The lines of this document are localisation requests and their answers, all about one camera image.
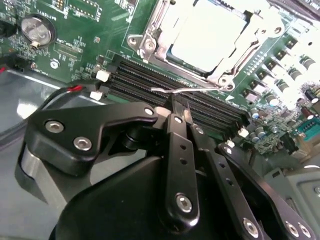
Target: silver screw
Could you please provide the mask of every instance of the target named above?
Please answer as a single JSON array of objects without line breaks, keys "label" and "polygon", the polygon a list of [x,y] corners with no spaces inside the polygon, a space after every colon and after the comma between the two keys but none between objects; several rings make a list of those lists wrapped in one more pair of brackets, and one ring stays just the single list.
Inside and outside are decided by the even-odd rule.
[{"label": "silver screw", "polygon": [[200,127],[196,127],[196,130],[198,131],[198,133],[200,134],[204,134],[205,132],[200,128]]},{"label": "silver screw", "polygon": [[150,116],[154,114],[154,112],[149,108],[145,108],[144,111],[145,111],[146,114],[148,114]]},{"label": "silver screw", "polygon": [[296,229],[296,227],[295,226],[293,226],[290,222],[285,222],[285,224],[286,224],[286,227],[289,229],[289,231],[290,231],[290,233],[293,235],[293,236],[295,236],[295,237],[299,237],[299,232],[298,232],[298,230]]},{"label": "silver screw", "polygon": [[175,117],[174,117],[174,120],[175,120],[177,123],[182,124],[182,120],[181,120],[181,118],[179,118],[179,117],[175,116]]},{"label": "silver screw", "polygon": [[232,154],[232,150],[230,149],[230,148],[228,148],[228,147],[224,147],[223,148],[228,154]]},{"label": "silver screw", "polygon": [[155,49],[156,46],[152,42],[152,40],[148,39],[148,40],[145,41],[144,47],[145,47],[145,49],[151,51],[151,50]]},{"label": "silver screw", "polygon": [[45,128],[50,132],[50,133],[54,133],[54,134],[58,134],[61,133],[65,127],[63,126],[63,124],[61,122],[58,121],[47,121],[45,123]]},{"label": "silver screw", "polygon": [[59,67],[60,63],[58,61],[51,61],[50,62],[50,67],[52,69],[57,69]]},{"label": "silver screw", "polygon": [[78,136],[73,140],[74,146],[81,151],[89,151],[92,147],[91,141],[84,137]]},{"label": "silver screw", "polygon": [[176,197],[176,204],[184,213],[190,213],[192,210],[192,204],[190,199],[184,195],[178,195]]},{"label": "silver screw", "polygon": [[255,239],[259,237],[259,231],[256,225],[247,218],[243,218],[243,225],[245,230]]},{"label": "silver screw", "polygon": [[314,192],[320,197],[320,186],[315,187]]},{"label": "silver screw", "polygon": [[309,230],[305,226],[303,226],[300,222],[298,222],[298,225],[299,225],[300,229],[302,230],[302,233],[310,239],[311,234],[310,234]]}]

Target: gray metal surface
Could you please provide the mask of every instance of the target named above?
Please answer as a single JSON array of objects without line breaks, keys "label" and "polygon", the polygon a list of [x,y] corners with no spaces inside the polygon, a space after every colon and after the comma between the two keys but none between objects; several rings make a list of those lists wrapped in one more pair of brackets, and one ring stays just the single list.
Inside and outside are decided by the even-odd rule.
[{"label": "gray metal surface", "polygon": [[276,168],[264,178],[320,239],[320,196],[315,191],[320,186],[320,168],[301,168],[286,174]]},{"label": "gray metal surface", "polygon": [[[55,89],[63,87],[60,82],[28,73],[27,76],[15,72],[0,74],[0,132],[16,125],[31,114]],[[92,106],[102,104],[80,96],[64,107]],[[13,236],[33,240],[49,238],[58,220],[59,211],[23,190],[15,179],[15,167],[21,151],[22,141],[0,151],[0,236]],[[108,163],[100,162],[92,174],[91,182],[96,183],[114,172],[132,164],[135,159],[112,158]],[[34,173],[42,165],[29,165]]]}]

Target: integrated chip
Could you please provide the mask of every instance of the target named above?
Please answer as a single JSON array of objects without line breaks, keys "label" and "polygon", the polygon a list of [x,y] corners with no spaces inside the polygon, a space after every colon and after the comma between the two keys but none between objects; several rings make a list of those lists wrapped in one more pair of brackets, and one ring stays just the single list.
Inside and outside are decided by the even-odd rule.
[{"label": "integrated chip", "polygon": [[234,78],[262,44],[285,30],[280,16],[267,17],[269,7],[257,12],[254,4],[242,1],[170,2],[157,0],[144,33],[128,35],[127,44],[145,63],[203,88],[233,91]]},{"label": "integrated chip", "polygon": [[174,41],[171,53],[187,64],[210,72],[235,51],[235,42],[246,24],[230,10],[200,0]]}]

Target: hole in bracket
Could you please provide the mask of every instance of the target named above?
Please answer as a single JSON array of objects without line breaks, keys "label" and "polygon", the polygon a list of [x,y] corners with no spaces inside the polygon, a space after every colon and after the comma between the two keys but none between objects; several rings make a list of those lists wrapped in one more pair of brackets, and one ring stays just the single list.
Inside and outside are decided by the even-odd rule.
[{"label": "hole in bracket", "polygon": [[234,185],[234,183],[229,178],[226,178],[225,180],[230,186]]},{"label": "hole in bracket", "polygon": [[184,160],[183,158],[180,158],[180,163],[182,165],[187,165],[188,164],[187,160]]}]

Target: black plastic part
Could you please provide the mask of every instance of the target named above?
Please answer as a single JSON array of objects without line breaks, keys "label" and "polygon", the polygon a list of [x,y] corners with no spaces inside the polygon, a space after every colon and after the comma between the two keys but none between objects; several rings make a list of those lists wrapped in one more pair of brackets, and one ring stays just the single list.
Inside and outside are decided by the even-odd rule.
[{"label": "black plastic part", "polygon": [[[107,71],[112,73],[109,94],[131,102],[144,101],[153,107],[162,106],[170,96],[162,92],[151,92],[151,87],[170,90],[186,87],[169,76],[118,55],[107,66]],[[188,101],[196,124],[224,139],[234,137],[240,126],[250,124],[250,116],[246,111],[213,96],[201,92],[183,92],[179,95]]]},{"label": "black plastic part", "polygon": [[[194,150],[192,142],[187,139],[187,124],[178,115],[168,116],[166,131],[164,205],[159,214],[171,231],[181,233],[189,231],[199,221]],[[191,201],[191,212],[178,208],[178,195]]]},{"label": "black plastic part", "polygon": [[[83,175],[93,166],[103,150],[101,143],[108,136],[119,134],[119,131],[132,123],[151,126],[157,121],[155,111],[153,115],[148,115],[146,108],[153,110],[146,103],[134,102],[37,112],[29,119],[24,139],[29,151],[36,157],[66,174]],[[62,123],[64,131],[47,131],[45,124],[50,120]],[[91,149],[77,149],[73,143],[77,137],[88,138],[92,143]]]},{"label": "black plastic part", "polygon": [[25,16],[24,18],[22,18],[21,21],[19,22],[20,31],[21,31],[22,35],[25,37],[25,39],[27,40],[27,42],[29,42],[29,44],[31,44],[32,41],[27,36],[24,35],[23,31],[21,30],[21,23],[23,20],[32,19],[32,18],[37,18],[37,19],[41,20],[43,25],[45,25],[45,27],[50,31],[50,34],[51,34],[50,41],[47,44],[39,45],[38,48],[44,48],[44,47],[49,46],[50,44],[54,43],[57,39],[57,31],[56,31],[54,24],[45,16],[43,16],[41,14],[37,14],[37,13],[31,13],[31,14]]},{"label": "black plastic part", "polygon": [[30,60],[18,56],[16,52],[3,52],[0,54],[0,68],[5,67],[23,72],[30,64]]},{"label": "black plastic part", "polygon": [[0,20],[0,38],[9,38],[16,34],[17,25]]},{"label": "black plastic part", "polygon": [[[271,239],[281,240],[315,240],[316,236],[307,223],[296,213],[246,162],[239,148],[233,148],[227,152],[228,146],[220,144],[219,152],[227,159],[230,166],[237,174],[238,181],[242,182],[242,192],[259,216],[263,229]],[[287,223],[292,224],[298,231],[296,238]],[[307,228],[310,237],[307,237],[299,227],[302,224]]]},{"label": "black plastic part", "polygon": [[207,135],[200,133],[197,128],[199,127],[195,124],[190,126],[196,159],[201,161],[210,181],[217,183],[226,211],[231,216],[233,231],[240,239],[252,238],[243,223],[244,219],[248,219],[257,227],[258,233],[255,239],[270,239],[260,228],[226,158],[215,152],[215,143]]},{"label": "black plastic part", "polygon": [[285,135],[280,137],[280,140],[281,140],[284,148],[286,149],[286,151],[288,152],[289,155],[291,155],[295,151],[299,150],[299,148],[297,147],[295,141],[292,139],[292,137],[290,136],[289,133],[286,133]]},{"label": "black plastic part", "polygon": [[62,212],[52,240],[236,240],[219,192],[200,174],[198,224],[185,234],[167,230],[158,217],[163,164],[159,157],[142,159],[78,194]]}]

